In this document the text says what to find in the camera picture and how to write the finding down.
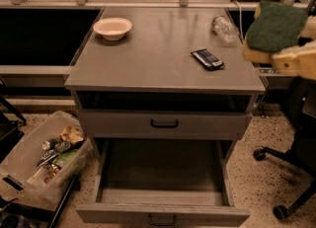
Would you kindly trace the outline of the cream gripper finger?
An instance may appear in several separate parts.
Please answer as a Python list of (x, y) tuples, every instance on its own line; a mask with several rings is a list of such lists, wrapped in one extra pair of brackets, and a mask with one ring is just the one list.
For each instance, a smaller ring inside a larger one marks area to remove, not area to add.
[(316, 41), (286, 48), (274, 54), (273, 67), (283, 75), (316, 80)]
[(301, 31), (303, 38), (316, 39), (316, 16), (309, 16), (307, 22)]

